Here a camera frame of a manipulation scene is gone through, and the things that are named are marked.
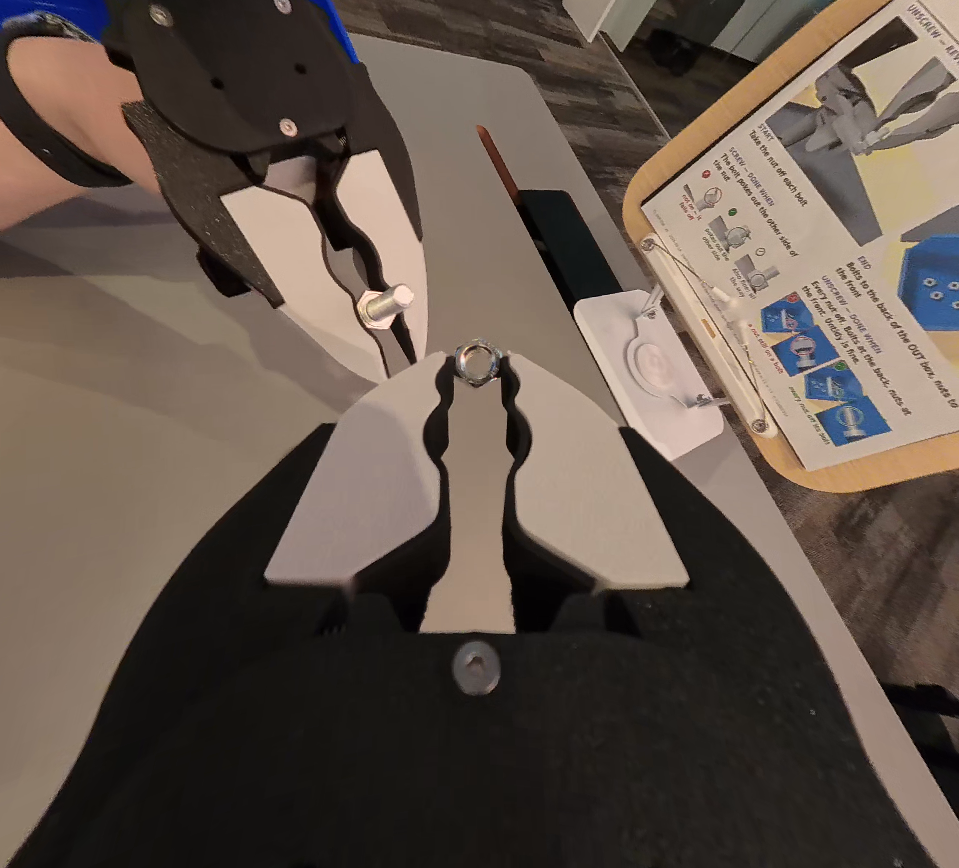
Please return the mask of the dark grey waste bin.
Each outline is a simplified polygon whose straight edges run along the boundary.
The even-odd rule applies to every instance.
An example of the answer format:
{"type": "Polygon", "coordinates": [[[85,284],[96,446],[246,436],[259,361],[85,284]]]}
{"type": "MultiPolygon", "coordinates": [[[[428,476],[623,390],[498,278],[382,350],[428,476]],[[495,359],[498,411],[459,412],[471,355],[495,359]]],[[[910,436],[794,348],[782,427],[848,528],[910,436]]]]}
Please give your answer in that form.
{"type": "Polygon", "coordinates": [[[650,57],[671,75],[686,75],[745,1],[657,0],[647,17],[650,57]]]}

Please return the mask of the person's left hand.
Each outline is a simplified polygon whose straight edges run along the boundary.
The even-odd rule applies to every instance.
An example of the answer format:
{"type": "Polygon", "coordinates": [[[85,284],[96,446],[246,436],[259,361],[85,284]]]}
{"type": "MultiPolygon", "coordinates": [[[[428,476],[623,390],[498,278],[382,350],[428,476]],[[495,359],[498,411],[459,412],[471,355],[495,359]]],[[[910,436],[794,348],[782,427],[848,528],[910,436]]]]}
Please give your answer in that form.
{"type": "Polygon", "coordinates": [[[149,156],[123,110],[142,100],[140,85],[100,44],[21,37],[6,58],[21,95],[60,135],[131,179],[151,172],[149,156]]]}

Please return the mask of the steel hex bolt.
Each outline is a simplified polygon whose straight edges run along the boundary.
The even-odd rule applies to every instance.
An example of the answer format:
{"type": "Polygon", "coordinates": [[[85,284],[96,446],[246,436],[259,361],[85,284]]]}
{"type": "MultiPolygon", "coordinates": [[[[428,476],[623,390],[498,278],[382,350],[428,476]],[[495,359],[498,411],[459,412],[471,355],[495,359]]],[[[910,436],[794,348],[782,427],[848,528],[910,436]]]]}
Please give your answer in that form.
{"type": "Polygon", "coordinates": [[[384,331],[414,304],[414,299],[409,286],[397,284],[382,292],[364,292],[356,304],[356,311],[367,329],[384,331]]]}

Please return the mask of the person's left forearm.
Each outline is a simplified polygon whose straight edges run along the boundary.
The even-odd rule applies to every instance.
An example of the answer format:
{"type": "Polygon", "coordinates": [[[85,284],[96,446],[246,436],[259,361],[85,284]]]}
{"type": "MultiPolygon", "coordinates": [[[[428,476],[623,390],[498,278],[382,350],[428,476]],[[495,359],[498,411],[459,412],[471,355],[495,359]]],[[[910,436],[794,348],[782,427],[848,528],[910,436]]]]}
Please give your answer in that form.
{"type": "MultiPolygon", "coordinates": [[[[108,164],[134,184],[159,196],[158,179],[149,156],[117,108],[106,113],[58,120],[54,128],[96,161],[108,164]]],[[[85,191],[57,175],[27,149],[6,123],[1,124],[2,230],[57,204],[76,199],[85,191]]]]}

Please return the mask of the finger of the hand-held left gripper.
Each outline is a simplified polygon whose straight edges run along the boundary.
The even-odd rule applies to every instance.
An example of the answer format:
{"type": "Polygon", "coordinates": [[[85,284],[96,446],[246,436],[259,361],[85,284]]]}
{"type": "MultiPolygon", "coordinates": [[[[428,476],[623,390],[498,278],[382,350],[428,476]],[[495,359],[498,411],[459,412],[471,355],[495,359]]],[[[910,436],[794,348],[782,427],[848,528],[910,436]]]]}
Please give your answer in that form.
{"type": "Polygon", "coordinates": [[[279,293],[279,311],[341,366],[382,382],[388,378],[383,351],[326,260],[311,207],[316,177],[312,158],[274,163],[264,184],[225,193],[222,205],[279,293]]]}
{"type": "Polygon", "coordinates": [[[429,304],[425,251],[382,155],[351,155],[336,182],[334,199],[347,236],[364,261],[373,291],[404,285],[412,305],[401,312],[403,344],[411,362],[426,355],[429,304]]]}

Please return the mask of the white stand base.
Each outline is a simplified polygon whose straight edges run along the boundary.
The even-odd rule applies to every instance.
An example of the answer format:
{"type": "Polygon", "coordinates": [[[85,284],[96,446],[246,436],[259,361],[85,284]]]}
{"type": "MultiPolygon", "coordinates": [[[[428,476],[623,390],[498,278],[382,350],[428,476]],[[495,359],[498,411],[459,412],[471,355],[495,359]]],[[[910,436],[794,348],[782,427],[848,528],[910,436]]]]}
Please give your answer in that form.
{"type": "Polygon", "coordinates": [[[573,318],[627,425],[674,462],[720,437],[726,422],[663,298],[655,286],[581,299],[573,318]]]}

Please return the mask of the white page holder bar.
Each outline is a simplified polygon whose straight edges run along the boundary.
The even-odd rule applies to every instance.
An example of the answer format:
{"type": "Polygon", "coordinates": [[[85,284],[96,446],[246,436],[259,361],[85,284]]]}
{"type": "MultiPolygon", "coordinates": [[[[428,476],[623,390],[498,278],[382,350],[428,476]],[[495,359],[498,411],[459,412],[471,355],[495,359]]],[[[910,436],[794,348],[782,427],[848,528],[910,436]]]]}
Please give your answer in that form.
{"type": "Polygon", "coordinates": [[[761,396],[758,371],[747,343],[749,327],[739,300],[671,252],[658,233],[648,233],[639,246],[740,420],[753,435],[776,437],[779,427],[761,396]]]}

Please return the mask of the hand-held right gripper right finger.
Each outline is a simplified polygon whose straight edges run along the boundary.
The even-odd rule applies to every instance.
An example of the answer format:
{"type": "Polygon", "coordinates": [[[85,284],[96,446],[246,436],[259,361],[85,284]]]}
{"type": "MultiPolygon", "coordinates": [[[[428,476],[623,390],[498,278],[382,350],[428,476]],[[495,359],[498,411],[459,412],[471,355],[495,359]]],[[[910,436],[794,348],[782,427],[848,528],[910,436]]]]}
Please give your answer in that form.
{"type": "Polygon", "coordinates": [[[573,586],[684,588],[689,574],[617,421],[518,353],[503,360],[513,467],[504,541],[573,586]]]}

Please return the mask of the steel hex nut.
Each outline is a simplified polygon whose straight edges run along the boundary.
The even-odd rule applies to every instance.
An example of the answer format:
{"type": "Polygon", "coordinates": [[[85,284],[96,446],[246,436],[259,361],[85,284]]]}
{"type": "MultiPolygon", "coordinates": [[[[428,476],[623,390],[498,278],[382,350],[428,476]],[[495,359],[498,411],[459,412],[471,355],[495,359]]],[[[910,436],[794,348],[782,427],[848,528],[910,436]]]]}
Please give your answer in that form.
{"type": "Polygon", "coordinates": [[[473,388],[480,388],[499,378],[503,353],[489,341],[472,339],[460,345],[453,356],[456,377],[473,388]]]}

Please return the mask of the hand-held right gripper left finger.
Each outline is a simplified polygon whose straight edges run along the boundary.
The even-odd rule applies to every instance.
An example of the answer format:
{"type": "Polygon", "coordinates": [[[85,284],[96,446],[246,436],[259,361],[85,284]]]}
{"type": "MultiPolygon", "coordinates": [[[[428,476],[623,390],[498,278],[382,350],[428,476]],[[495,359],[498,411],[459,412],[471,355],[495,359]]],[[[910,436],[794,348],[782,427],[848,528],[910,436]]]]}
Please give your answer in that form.
{"type": "Polygon", "coordinates": [[[358,585],[363,572],[440,518],[452,363],[430,354],[340,418],[267,565],[267,582],[358,585]]]}

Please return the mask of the printed instruction sheet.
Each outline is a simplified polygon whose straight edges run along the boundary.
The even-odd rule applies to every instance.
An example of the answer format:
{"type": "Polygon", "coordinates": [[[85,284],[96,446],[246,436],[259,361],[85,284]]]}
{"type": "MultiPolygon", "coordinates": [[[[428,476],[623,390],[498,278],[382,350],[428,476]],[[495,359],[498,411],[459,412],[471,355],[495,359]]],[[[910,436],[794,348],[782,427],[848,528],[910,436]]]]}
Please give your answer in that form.
{"type": "Polygon", "coordinates": [[[892,0],[641,204],[809,471],[957,433],[958,0],[892,0]]]}

